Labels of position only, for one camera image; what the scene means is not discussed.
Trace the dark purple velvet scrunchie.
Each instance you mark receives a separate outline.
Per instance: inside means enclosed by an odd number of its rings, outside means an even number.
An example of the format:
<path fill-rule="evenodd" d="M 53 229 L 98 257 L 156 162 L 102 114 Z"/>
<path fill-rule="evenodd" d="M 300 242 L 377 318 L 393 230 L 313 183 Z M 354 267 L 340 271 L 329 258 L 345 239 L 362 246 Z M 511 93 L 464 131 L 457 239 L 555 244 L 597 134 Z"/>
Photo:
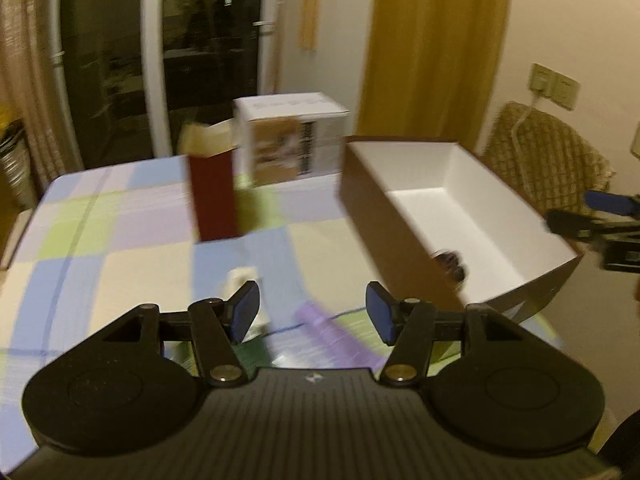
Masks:
<path fill-rule="evenodd" d="M 455 250 L 440 250 L 431 255 L 431 258 L 440 265 L 446 277 L 456 286 L 461 286 L 468 276 L 468 270 L 464 264 L 460 252 Z"/>

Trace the cream hair claw clip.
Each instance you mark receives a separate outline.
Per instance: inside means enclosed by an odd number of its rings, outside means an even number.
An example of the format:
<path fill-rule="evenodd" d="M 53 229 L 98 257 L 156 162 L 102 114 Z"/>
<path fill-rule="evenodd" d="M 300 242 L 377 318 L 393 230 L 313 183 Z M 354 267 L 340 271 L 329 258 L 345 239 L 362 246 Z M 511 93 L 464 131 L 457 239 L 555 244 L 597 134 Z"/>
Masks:
<path fill-rule="evenodd" d="M 260 278 L 252 266 L 240 266 L 228 272 L 224 282 L 222 324 L 235 344 L 267 333 L 270 317 L 262 301 Z"/>

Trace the purple cosmetic tube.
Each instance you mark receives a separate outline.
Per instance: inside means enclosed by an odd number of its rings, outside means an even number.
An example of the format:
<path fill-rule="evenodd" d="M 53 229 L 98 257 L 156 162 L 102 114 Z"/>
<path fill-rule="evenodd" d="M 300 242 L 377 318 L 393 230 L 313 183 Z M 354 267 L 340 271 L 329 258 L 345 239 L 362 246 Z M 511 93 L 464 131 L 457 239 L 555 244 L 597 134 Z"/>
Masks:
<path fill-rule="evenodd" d="M 333 367 L 367 367 L 376 372 L 390 355 L 364 309 L 329 315 L 308 301 L 297 309 L 295 318 L 309 339 L 326 352 Z"/>

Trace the quilted chair cushion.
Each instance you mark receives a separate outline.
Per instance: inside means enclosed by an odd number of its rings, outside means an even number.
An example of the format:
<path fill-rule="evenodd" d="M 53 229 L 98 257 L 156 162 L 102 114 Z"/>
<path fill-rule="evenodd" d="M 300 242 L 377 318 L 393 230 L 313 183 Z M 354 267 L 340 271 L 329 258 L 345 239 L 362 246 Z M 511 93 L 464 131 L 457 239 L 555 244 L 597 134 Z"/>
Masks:
<path fill-rule="evenodd" d="M 483 153 L 487 166 L 540 210 L 590 214 L 589 191 L 606 191 L 615 171 L 578 132 L 518 102 L 503 105 Z"/>

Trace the brown cardboard shoe box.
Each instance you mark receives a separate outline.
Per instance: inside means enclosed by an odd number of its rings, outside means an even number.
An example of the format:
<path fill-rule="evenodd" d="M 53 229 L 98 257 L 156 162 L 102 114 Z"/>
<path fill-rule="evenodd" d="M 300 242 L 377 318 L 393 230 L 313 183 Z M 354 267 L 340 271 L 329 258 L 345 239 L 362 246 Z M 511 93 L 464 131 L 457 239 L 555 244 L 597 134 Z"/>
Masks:
<path fill-rule="evenodd" d="M 582 260 L 544 217 L 457 143 L 352 138 L 338 196 L 386 288 L 461 311 L 488 304 L 525 320 L 550 304 Z M 460 252 L 456 286 L 432 258 Z"/>

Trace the plaid tablecloth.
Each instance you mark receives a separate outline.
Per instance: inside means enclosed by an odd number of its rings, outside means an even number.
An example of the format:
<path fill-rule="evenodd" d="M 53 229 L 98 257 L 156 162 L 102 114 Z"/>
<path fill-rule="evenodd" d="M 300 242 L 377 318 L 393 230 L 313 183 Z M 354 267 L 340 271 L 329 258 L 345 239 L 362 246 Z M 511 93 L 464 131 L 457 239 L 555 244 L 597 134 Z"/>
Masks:
<path fill-rule="evenodd" d="M 148 160 L 55 181 L 17 249 L 1 294 L 1 466 L 34 450 L 20 401 L 43 365 L 142 302 L 180 311 L 222 297 L 252 266 L 270 317 L 257 349 L 271 364 L 333 367 L 296 322 L 311 301 L 329 315 L 363 309 L 381 280 L 338 196 L 341 175 L 246 188 L 242 233 L 201 243 L 186 161 Z"/>

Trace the dark red open carton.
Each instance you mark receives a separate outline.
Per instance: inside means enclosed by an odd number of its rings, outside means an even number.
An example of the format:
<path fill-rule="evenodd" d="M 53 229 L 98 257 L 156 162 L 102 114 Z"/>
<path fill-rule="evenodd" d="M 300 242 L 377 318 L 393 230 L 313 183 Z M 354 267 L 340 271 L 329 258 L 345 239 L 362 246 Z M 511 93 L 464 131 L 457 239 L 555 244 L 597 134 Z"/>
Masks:
<path fill-rule="evenodd" d="M 215 125 L 189 122 L 180 132 L 178 152 L 186 156 L 192 208 L 201 242 L 240 235 L 233 126 L 232 119 Z"/>

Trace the white printed product box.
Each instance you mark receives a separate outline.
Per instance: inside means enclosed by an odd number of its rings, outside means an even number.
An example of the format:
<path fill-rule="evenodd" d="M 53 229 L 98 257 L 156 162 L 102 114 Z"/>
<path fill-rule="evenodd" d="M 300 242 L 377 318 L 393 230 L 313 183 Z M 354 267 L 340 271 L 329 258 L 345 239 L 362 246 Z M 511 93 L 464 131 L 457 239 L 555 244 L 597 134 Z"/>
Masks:
<path fill-rule="evenodd" d="M 321 92 L 234 101 L 243 165 L 256 186 L 334 174 L 341 168 L 349 110 Z"/>

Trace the metal pot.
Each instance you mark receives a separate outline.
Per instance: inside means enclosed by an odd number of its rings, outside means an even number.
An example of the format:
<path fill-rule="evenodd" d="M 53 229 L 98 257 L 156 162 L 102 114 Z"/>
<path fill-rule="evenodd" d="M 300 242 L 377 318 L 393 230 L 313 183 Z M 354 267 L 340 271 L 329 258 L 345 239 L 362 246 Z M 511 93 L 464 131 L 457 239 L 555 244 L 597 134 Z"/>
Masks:
<path fill-rule="evenodd" d="M 21 119 L 14 120 L 1 137 L 1 166 L 9 185 L 23 209 L 34 209 L 38 198 L 32 178 L 32 159 Z"/>

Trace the glass balcony door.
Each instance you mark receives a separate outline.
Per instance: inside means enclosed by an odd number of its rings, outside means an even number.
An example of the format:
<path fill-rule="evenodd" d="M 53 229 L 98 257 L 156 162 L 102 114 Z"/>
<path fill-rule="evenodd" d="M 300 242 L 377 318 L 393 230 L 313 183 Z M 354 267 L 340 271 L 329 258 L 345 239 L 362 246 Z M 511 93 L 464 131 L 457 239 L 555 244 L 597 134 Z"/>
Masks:
<path fill-rule="evenodd" d="M 272 88 L 278 0 L 49 0 L 54 83 L 75 164 L 175 154 L 182 127 Z"/>

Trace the beige curtain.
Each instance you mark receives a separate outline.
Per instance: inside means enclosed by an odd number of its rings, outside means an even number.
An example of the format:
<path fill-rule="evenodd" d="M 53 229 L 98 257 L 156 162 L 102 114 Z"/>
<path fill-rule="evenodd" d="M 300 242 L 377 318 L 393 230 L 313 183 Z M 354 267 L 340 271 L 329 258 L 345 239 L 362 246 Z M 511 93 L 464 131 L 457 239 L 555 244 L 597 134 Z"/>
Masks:
<path fill-rule="evenodd" d="M 82 160 L 64 89 L 60 0 L 1 0 L 1 101 L 24 122 L 40 188 Z"/>

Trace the wall power socket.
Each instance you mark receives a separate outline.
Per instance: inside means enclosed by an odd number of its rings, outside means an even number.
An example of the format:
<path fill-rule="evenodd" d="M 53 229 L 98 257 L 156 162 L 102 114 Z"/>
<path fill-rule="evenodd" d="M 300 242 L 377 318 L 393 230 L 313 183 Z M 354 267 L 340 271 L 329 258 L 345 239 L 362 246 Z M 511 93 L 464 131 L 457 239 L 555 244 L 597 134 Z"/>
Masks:
<path fill-rule="evenodd" d="M 550 100 L 564 110 L 574 110 L 580 83 L 551 68 L 534 63 L 529 72 L 528 88 L 537 96 Z"/>

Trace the wooden wall hanging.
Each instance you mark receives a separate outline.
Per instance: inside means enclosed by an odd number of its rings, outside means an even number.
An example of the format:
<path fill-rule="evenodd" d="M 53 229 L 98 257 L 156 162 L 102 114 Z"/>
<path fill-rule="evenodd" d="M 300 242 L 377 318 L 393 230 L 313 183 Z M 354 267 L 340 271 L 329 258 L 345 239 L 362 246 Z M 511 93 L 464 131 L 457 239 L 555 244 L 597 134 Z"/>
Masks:
<path fill-rule="evenodd" d="M 318 47 L 318 30 L 321 0 L 302 0 L 300 8 L 298 47 L 315 51 Z"/>

